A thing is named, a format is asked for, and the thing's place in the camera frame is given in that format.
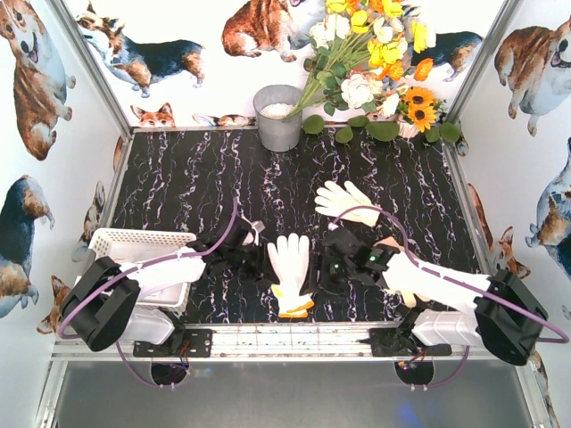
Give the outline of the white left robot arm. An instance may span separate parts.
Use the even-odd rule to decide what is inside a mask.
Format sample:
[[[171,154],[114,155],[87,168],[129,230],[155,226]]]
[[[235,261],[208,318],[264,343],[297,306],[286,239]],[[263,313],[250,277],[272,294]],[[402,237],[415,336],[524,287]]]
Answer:
[[[220,276],[246,292],[271,283],[264,224],[244,218],[215,235],[195,236],[105,228],[94,247],[108,244],[60,306],[63,338],[80,338],[93,352],[119,340],[163,345],[175,336],[172,312],[186,308],[191,285]]]

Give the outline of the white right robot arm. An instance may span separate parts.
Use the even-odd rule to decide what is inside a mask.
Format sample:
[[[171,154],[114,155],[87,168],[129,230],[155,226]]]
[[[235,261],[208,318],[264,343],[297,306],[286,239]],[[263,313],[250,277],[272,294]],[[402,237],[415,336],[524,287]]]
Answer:
[[[349,281],[411,295],[398,326],[373,334],[383,352],[417,355],[443,346],[484,348],[513,366],[534,353],[548,315],[523,281],[500,269],[471,274],[418,259],[392,239],[366,245],[349,230],[326,234],[318,283],[340,295]]]

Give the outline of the white glove orange cuff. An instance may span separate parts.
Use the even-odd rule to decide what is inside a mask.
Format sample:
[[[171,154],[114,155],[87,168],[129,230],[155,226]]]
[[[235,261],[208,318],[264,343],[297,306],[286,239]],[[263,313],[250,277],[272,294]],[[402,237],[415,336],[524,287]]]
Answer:
[[[310,294],[301,295],[310,262],[310,240],[306,235],[280,235],[267,245],[269,262],[277,277],[270,289],[277,298],[281,318],[306,318],[314,306]]]

